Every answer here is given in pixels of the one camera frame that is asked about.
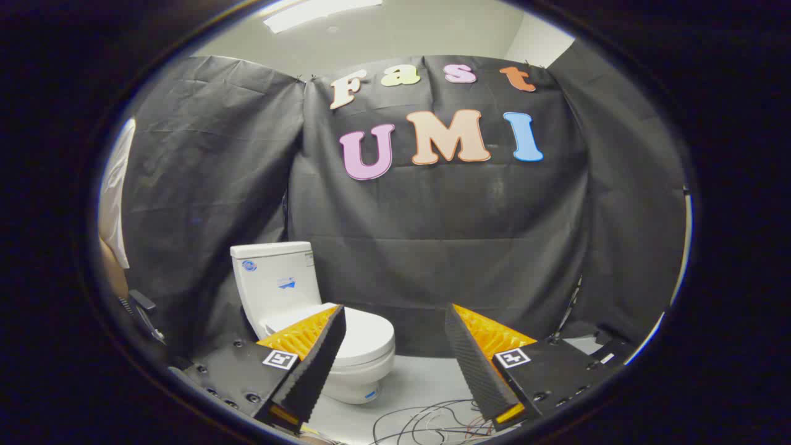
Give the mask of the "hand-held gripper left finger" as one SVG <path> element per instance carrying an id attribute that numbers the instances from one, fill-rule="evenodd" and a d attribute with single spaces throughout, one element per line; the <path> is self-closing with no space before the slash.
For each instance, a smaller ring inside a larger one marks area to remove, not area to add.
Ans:
<path id="1" fill-rule="evenodd" d="M 299 434 L 324 389 L 347 332 L 332 306 L 249 342 L 234 340 L 169 374 L 201 405 L 252 434 Z"/>

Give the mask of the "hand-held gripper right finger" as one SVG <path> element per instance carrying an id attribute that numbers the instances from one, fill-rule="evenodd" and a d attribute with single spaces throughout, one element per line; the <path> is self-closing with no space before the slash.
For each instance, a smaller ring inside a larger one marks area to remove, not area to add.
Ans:
<path id="1" fill-rule="evenodd" d="M 535 339 L 449 304 L 444 331 L 483 420 L 495 431 L 564 412 L 599 391 L 633 357 L 616 336 L 587 353 L 558 334 Z"/>

